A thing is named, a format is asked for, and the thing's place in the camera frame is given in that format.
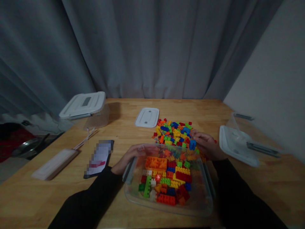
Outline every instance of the clear plastic container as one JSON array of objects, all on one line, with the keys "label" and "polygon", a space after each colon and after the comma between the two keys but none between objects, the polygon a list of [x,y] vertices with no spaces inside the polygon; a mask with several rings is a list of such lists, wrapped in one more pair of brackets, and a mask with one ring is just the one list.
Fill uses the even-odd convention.
[{"label": "clear plastic container", "polygon": [[224,131],[228,147],[240,155],[257,159],[261,153],[274,157],[286,153],[280,137],[258,118],[232,113]]},{"label": "clear plastic container", "polygon": [[[127,167],[125,177],[125,195],[126,198],[136,204],[150,207],[153,209],[171,212],[181,215],[208,217],[213,210],[213,198],[215,191],[206,165],[202,164],[200,156],[186,148],[162,144],[144,144],[146,156],[135,158]],[[145,169],[145,162],[148,156],[158,157],[159,150],[168,149],[171,152],[181,154],[186,152],[186,156],[193,156],[194,160],[188,160],[191,163],[190,171],[192,176],[190,198],[184,206],[179,204],[175,206],[158,203],[149,198],[144,198],[143,192],[139,192],[142,172]]]}]

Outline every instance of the yellow lego brick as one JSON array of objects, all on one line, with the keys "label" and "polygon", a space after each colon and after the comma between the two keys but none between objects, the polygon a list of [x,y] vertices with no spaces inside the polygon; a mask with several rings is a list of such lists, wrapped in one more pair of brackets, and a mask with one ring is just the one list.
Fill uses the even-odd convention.
[{"label": "yellow lego brick", "polygon": [[181,168],[181,167],[178,167],[178,166],[176,166],[175,171],[176,172],[179,171],[179,172],[182,172],[182,173],[187,174],[187,175],[191,174],[191,171],[189,169]]},{"label": "yellow lego brick", "polygon": [[181,183],[179,181],[171,181],[171,185],[170,187],[172,188],[179,188],[179,186],[181,185]]},{"label": "yellow lego brick", "polygon": [[176,178],[176,174],[175,173],[173,175],[173,180],[174,181],[179,181],[181,184],[185,184],[185,181],[182,181],[182,180],[179,180],[179,179]]}]

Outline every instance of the white wall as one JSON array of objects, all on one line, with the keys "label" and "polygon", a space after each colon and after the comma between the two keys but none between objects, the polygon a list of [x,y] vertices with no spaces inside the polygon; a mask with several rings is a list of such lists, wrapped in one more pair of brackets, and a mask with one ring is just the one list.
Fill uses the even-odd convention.
[{"label": "white wall", "polygon": [[51,117],[48,113],[34,114],[30,117],[26,117],[22,114],[0,115],[0,123],[5,122],[15,122],[21,124],[23,120],[27,120],[33,125],[23,126],[27,131],[31,132],[33,135],[57,135],[63,131],[67,131],[74,124],[69,120],[60,120],[55,117]]},{"label": "white wall", "polygon": [[305,1],[284,1],[224,103],[266,121],[305,163]]}]

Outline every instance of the white container lid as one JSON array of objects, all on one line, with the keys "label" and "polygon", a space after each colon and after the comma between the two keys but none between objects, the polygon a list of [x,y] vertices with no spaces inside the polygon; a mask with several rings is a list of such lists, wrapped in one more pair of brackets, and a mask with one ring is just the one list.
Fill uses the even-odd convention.
[{"label": "white container lid", "polygon": [[59,117],[70,119],[75,116],[91,116],[103,109],[105,100],[105,92],[75,95],[60,112]]},{"label": "white container lid", "polygon": [[134,125],[137,127],[154,128],[159,118],[158,108],[143,108],[138,114]]}]

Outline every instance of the hand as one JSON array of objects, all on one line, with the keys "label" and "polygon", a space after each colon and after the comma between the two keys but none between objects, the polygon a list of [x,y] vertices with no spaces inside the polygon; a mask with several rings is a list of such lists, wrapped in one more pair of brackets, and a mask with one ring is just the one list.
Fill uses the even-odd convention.
[{"label": "hand", "polygon": [[133,157],[144,156],[146,154],[144,147],[142,146],[143,144],[131,146],[124,156],[119,160],[119,162],[112,167],[111,172],[116,175],[123,175],[128,163]]},{"label": "hand", "polygon": [[191,137],[197,142],[198,149],[212,161],[220,161],[227,158],[220,149],[219,144],[214,142],[212,136],[194,129],[191,131]]}]

